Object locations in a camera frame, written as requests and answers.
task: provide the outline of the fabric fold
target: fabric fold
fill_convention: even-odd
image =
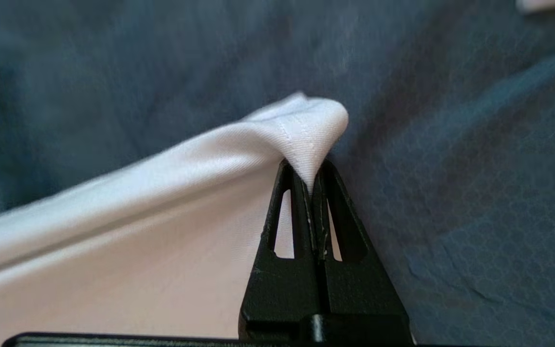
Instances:
[[[237,306],[245,289],[277,164],[287,158],[312,187],[347,122],[341,104],[295,94],[143,162],[1,215],[0,343],[25,330],[232,334],[236,311],[225,314],[220,307]],[[161,296],[160,286],[172,290]],[[196,313],[185,307],[170,312],[164,319],[181,315],[178,329],[156,322],[156,307],[172,301],[173,293],[181,306],[186,300],[202,305],[207,298],[192,298],[200,287],[215,296],[209,302],[219,304],[207,303]],[[128,315],[115,313],[116,307]],[[183,318],[194,322],[189,317],[199,310],[224,315],[222,323],[186,328]],[[233,319],[234,325],[220,328]]]

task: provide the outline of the textured blue surface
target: textured blue surface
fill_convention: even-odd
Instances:
[[[0,212],[297,90],[420,342],[555,346],[555,11],[0,0]]]

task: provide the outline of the black clamp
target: black clamp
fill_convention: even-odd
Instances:
[[[294,259],[274,251],[282,196],[291,191]],[[330,213],[342,261],[333,257]],[[412,344],[408,315],[326,160],[313,195],[282,162],[239,318],[252,341]]]

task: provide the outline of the white sheet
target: white sheet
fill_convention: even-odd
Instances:
[[[517,0],[517,8],[525,13],[555,9],[555,0]]]
[[[0,344],[26,331],[236,337],[279,162],[311,187],[347,122],[339,103],[296,94],[1,215]]]

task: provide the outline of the blue cloth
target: blue cloth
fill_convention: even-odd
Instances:
[[[555,11],[0,0],[0,212],[297,90],[419,342],[555,346]]]

